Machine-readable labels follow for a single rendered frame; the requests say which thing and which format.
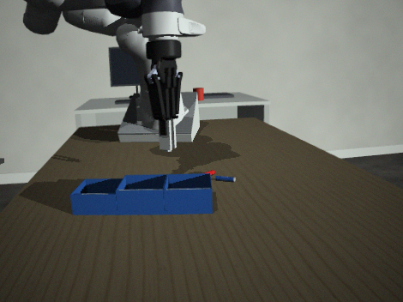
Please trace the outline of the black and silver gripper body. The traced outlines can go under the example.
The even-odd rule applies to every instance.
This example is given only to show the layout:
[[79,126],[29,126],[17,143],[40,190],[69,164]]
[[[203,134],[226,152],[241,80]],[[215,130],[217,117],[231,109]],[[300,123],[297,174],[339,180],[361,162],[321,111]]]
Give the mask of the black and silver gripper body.
[[165,68],[177,68],[176,58],[182,56],[181,42],[179,40],[148,41],[146,53],[147,59],[152,59],[151,70],[156,65],[159,83],[165,84]]

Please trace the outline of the blue aaa battery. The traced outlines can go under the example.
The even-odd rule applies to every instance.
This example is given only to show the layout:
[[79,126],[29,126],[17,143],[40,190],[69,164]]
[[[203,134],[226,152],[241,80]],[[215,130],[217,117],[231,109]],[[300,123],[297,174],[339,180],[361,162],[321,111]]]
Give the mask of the blue aaa battery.
[[224,176],[216,176],[215,179],[219,180],[219,181],[228,181],[228,182],[235,182],[235,180],[236,180],[233,177],[224,177]]

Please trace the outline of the blue three-compartment bin rack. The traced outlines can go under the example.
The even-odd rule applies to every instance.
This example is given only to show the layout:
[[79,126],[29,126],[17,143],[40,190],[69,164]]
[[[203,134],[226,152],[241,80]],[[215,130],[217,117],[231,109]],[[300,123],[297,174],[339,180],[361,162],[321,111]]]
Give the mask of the blue three-compartment bin rack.
[[84,179],[70,200],[73,215],[213,213],[210,173]]

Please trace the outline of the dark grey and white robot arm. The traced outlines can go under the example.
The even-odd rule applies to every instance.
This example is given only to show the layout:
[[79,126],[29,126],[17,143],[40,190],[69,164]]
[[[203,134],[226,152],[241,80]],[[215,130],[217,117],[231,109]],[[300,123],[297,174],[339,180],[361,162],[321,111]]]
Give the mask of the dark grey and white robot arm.
[[182,0],[24,1],[27,2],[27,7],[23,23],[33,33],[54,33],[62,14],[60,11],[63,11],[65,21],[75,27],[116,36],[119,48],[134,59],[140,79],[141,102],[140,98],[135,99],[137,125],[159,129],[158,120],[153,118],[144,79],[144,75],[151,72],[152,63],[146,57],[146,43],[178,40],[181,35],[195,37],[206,32],[201,23],[183,18]]

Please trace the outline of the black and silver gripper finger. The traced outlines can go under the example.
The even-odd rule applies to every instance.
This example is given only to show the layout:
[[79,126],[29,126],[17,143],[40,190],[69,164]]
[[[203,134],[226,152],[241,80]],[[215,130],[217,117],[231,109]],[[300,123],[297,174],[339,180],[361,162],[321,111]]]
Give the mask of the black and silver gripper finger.
[[149,74],[144,75],[151,103],[153,118],[159,120],[159,149],[172,150],[171,120],[169,107],[169,88],[171,87],[171,68],[165,68],[165,85],[160,85],[156,65]]
[[183,72],[178,72],[177,68],[171,68],[171,87],[169,88],[169,107],[171,120],[171,145],[173,148],[177,147],[176,143],[176,114],[179,114],[181,81]]

